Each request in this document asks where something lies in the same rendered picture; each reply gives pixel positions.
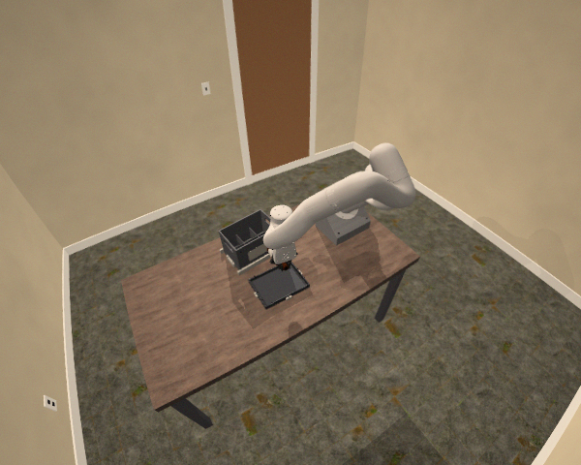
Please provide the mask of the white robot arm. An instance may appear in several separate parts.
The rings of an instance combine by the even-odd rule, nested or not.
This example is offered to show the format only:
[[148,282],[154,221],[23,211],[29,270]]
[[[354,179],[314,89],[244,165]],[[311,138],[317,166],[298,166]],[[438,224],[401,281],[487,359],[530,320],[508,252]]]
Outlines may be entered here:
[[272,250],[288,247],[318,221],[333,214],[349,220],[366,202],[381,210],[411,205],[415,188],[397,148],[391,143],[379,144],[369,159],[374,168],[369,165],[365,171],[323,189],[303,201],[294,212],[286,205],[273,207],[264,245]]

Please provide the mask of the dark grey crate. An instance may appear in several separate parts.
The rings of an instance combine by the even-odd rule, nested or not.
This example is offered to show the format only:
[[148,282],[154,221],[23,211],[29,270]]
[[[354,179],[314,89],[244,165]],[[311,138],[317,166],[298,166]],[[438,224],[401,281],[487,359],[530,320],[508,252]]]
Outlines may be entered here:
[[270,220],[265,218],[254,212],[219,230],[224,252],[238,270],[268,254],[263,237],[270,226],[266,219]]

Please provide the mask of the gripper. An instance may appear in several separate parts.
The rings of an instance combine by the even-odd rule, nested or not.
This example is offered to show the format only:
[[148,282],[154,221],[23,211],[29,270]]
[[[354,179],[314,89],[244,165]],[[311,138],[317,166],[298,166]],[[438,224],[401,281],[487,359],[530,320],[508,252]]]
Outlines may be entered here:
[[280,248],[276,250],[271,249],[272,258],[270,260],[271,264],[277,264],[279,269],[283,271],[282,263],[286,262],[289,269],[291,265],[291,260],[295,259],[298,255],[295,248],[295,243],[285,248]]

